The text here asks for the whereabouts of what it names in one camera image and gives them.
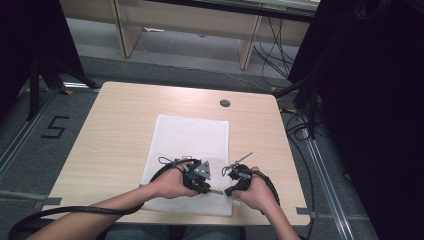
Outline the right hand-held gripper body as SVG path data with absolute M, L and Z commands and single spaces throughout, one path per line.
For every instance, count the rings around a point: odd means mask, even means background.
M 223 176 L 227 175 L 232 180 L 237 180 L 237 183 L 225 189 L 225 192 L 246 191 L 250 187 L 252 171 L 246 165 L 243 165 L 242 161 L 251 155 L 252 152 L 249 152 L 233 164 L 222 168 L 221 174 Z

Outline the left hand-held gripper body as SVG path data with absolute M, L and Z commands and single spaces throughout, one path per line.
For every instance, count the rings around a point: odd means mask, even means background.
M 197 192 L 197 186 L 210 187 L 207 180 L 211 179 L 211 170 L 208 161 L 198 159 L 175 159 L 174 166 L 181 165 L 183 170 L 183 185 Z

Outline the white towel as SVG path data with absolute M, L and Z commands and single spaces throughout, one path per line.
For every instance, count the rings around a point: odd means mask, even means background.
M 221 170 L 229 164 L 229 122 L 159 115 L 144 167 L 141 184 L 147 184 L 166 163 L 175 159 L 209 162 L 207 183 L 219 194 L 199 194 L 174 199 L 155 198 L 144 204 L 149 211 L 209 216 L 232 216 L 232 199 L 222 194 L 231 185 Z

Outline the person's right hand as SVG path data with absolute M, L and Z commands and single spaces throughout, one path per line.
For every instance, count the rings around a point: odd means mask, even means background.
M 279 205 L 266 182 L 256 174 L 252 176 L 250 187 L 246 191 L 236 190 L 233 195 L 254 210 L 264 214 L 276 211 Z

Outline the person's left hand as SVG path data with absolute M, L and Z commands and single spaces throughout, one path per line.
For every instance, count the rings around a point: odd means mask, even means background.
M 187 188 L 183 184 L 184 168 L 178 164 L 162 173 L 149 186 L 152 188 L 154 198 L 174 199 L 177 197 L 194 197 L 197 195 L 195 190 Z

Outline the grey tape strip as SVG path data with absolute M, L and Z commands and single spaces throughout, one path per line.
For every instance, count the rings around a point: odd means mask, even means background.
M 302 208 L 302 207 L 296 207 L 296 213 L 298 215 L 307 215 L 309 216 L 311 219 L 315 219 L 317 218 L 317 214 L 315 211 L 311 211 L 308 208 Z
M 60 205 L 62 201 L 61 197 L 46 197 L 37 199 L 34 203 L 35 209 L 42 209 L 44 206 L 56 206 Z

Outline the black metal stand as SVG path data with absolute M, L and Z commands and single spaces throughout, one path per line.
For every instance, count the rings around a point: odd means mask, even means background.
M 39 77 L 42 77 L 42 80 L 49 89 L 62 90 L 65 88 L 65 84 L 59 76 L 60 72 L 72 76 L 90 89 L 100 88 L 97 83 L 87 78 L 83 73 L 78 73 L 71 66 L 47 55 L 36 56 L 30 63 L 30 107 L 28 120 L 32 120 L 40 109 Z
M 273 93 L 275 98 L 280 98 L 287 95 L 295 90 L 298 94 L 293 101 L 296 108 L 306 109 L 308 117 L 306 120 L 307 131 L 311 140 L 315 139 L 314 124 L 315 124 L 315 113 L 316 113 L 316 100 L 317 92 L 315 89 L 315 81 L 320 79 L 320 68 L 314 67 L 307 75 L 292 84 L 291 86 Z

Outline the black curtain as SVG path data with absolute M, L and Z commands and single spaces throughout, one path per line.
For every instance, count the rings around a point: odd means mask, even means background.
M 316 88 L 379 240 L 424 240 L 424 0 L 363 0 Z
M 47 55 L 77 74 L 84 71 L 59 0 L 0 0 L 0 117 Z

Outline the aluminium floor rail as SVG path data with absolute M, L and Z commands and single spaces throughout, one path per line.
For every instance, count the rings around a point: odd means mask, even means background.
M 309 173 L 312 218 L 307 236 L 312 240 L 355 240 L 342 195 L 337 186 L 343 186 L 342 165 L 328 138 L 312 139 L 307 130 L 299 135 L 304 148 L 304 164 Z
M 6 175 L 7 171 L 16 160 L 20 151 L 29 140 L 35 128 L 45 115 L 48 106 L 58 95 L 58 90 L 49 90 L 46 93 L 45 97 L 42 99 L 39 105 L 39 110 L 29 120 L 25 121 L 15 138 L 8 145 L 6 150 L 0 155 L 0 181 Z

